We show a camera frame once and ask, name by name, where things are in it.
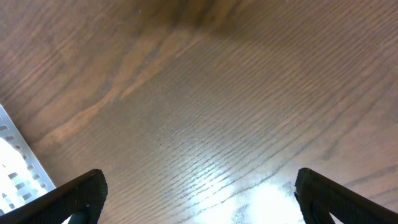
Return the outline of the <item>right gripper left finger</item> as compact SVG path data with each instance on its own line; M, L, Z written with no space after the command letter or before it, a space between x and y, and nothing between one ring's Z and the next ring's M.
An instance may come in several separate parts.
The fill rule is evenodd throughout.
M108 186L102 170L93 169L28 204L1 216L1 223L97 224Z

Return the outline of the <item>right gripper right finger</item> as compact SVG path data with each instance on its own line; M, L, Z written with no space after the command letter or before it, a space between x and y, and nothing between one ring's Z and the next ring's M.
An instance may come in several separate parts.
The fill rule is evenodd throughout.
M306 224L397 223L397 213L311 170L298 170L295 198Z

